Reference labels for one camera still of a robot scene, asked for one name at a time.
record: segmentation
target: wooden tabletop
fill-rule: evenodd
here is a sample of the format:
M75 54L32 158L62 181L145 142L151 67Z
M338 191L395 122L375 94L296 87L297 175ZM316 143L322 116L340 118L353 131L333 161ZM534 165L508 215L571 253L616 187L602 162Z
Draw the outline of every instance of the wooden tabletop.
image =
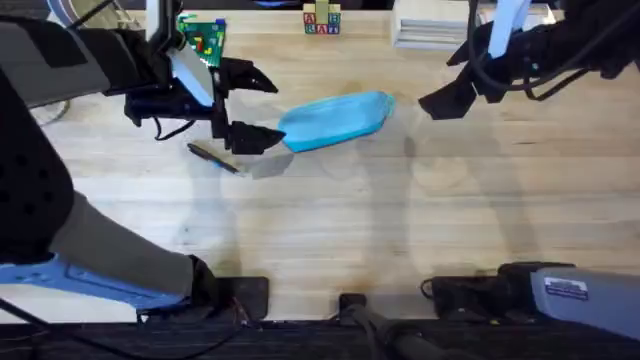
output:
M225 55L254 60L280 88L234 92L234 120L273 127L292 107L360 91L397 99L374 135L242 158L261 178L191 155L185 144L208 138L207 124L155 142L121 97L76 99L46 133L105 214L216 275L269 277L271 319L326 318L354 291L386 314L422 316L422 279L515 260L640 274L637 70L588 76L544 103L479 99L462 120L432 121L416 100L459 68L446 53L392 48L389 14L346 12L343 34L329 37L304 35L298 12L198 13L226 17ZM62 292L3 286L0 296L52 321L133 320L127 305Z

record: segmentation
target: green circuit board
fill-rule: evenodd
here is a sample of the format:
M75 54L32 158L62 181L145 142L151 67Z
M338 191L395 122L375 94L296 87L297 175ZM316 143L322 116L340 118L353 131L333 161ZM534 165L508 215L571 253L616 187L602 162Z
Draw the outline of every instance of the green circuit board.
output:
M195 15L181 15L178 18L178 30L185 34L187 42L196 51L202 62L208 66L220 66L224 48L227 24L224 19L215 22L196 22Z

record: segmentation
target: label sticker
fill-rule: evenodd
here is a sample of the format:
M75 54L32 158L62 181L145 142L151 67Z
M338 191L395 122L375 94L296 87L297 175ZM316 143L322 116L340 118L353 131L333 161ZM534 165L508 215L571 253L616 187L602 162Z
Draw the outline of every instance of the label sticker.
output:
M582 301L589 300L587 283L584 281L545 277L544 287L549 295L562 296Z

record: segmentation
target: cable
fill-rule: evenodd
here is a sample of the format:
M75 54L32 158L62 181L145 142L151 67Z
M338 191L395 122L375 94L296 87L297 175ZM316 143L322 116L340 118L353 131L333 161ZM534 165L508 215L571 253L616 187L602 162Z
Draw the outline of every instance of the cable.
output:
M86 23L92 17L96 16L97 13L102 11L107 6L111 5L113 0L103 0L100 4L96 5L93 9L89 10L86 14L82 15L78 20L74 21L71 25L67 26L67 29L75 30L80 25Z
M219 347L221 347L222 345L226 344L227 342L229 342L231 339L235 338L236 336L238 336L244 329L243 328L238 328L235 329L234 331L232 331L230 334L228 334L227 336L225 336L224 338L222 338L221 340L219 340L217 343L209 346L206 349L203 349L201 351L198 351L196 353L190 354L190 355L186 355L183 357L179 357L179 358L163 358L163 357L148 357L148 356L142 356L142 355L138 355L138 354L132 354L129 352L126 352L124 350L120 350L118 348L114 348L108 345L104 345L102 343L93 341L91 339L87 339L83 336L80 335L76 335L73 334L71 332L67 332L64 331L62 329L56 328L55 326L49 324L48 322L20 309L19 307L11 304L10 302L4 300L3 298L0 298L0 309L8 312L9 314L20 318L30 324L33 324L45 331L48 331L49 333L51 333L52 335L57 335L60 337L66 337L69 338L73 341L76 341L78 343L81 343L83 345L86 345L88 347L92 347L94 349L99 349L108 353L111 353L113 355L116 356L120 356L126 359L131 359L131 360L190 360L190 359L195 359L199 356L202 356L204 354L210 353L216 349L218 349Z
M629 11L624 12L620 17L612 22L606 29L604 29L598 36L589 41L582 50L578 51L573 57L567 60L562 66L554 70L552 73L543 76L535 81L529 82L528 84L505 84L491 78L485 71L482 69L480 65L479 59L476 57L476 49L475 43L473 41L473 33L475 32L475 18L476 13L478 11L478 0L469 0L469 19L467 23L467 43L469 44L469 63L473 68L474 72L488 85L502 90L502 91L523 91L523 90L531 90L540 85L544 85L549 81L555 79L558 75L563 72L571 69L574 65L576 65L580 60L582 60L589 52L591 52L596 46L600 45L600 43L605 40L611 33L617 30L620 26L622 26L627 21L631 20L632 17L640 10L640 1L638 1Z
M574 82L574 81L580 79L581 77L585 76L586 74L588 74L589 71L590 71L589 69L584 68L584 69L580 69L580 70L574 72L573 74L567 76L562 81L560 81L554 87L552 87L551 89L549 89L546 92L544 92L542 95L534 94L533 93L533 89L526 89L524 92L525 92L525 94L527 94L527 98L529 98L530 100L545 101L548 98L552 97L553 95L557 94L560 90L562 90L565 87L567 87L567 85L571 84L572 82ZM528 76L525 76L524 84L529 84L530 81L531 81L531 79Z
M40 331L40 332L37 332L37 333L35 333L33 335L20 336L20 337L17 337L17 338L0 339L0 342L3 342L3 341L6 341L6 342L10 342L11 341L11 342L13 342L13 341L31 340L31 339L35 339L37 337L40 337L42 335L46 335L48 333L49 333L48 331Z
M429 293L426 289L426 286L431 287L431 280L432 279L426 279L422 283L420 283L420 292L422 293L422 296L429 300L433 300L433 293Z
M160 120L158 120L157 117L153 117L153 121L156 123L156 137L154 139L156 139L157 141L165 141L165 140L169 140L172 137L181 134L185 131L187 131L190 127L192 127L196 121L195 120L191 120L188 123L186 123L185 125L173 130L172 132L168 133L167 135L161 136L162 135L162 125L160 125Z

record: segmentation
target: blue plastic dustpan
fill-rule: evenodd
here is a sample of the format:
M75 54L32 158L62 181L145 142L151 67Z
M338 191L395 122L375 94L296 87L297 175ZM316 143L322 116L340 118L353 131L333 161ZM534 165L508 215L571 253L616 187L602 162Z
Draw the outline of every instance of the blue plastic dustpan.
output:
M379 91L318 100L286 113L278 129L293 152L329 146L378 131L395 99Z

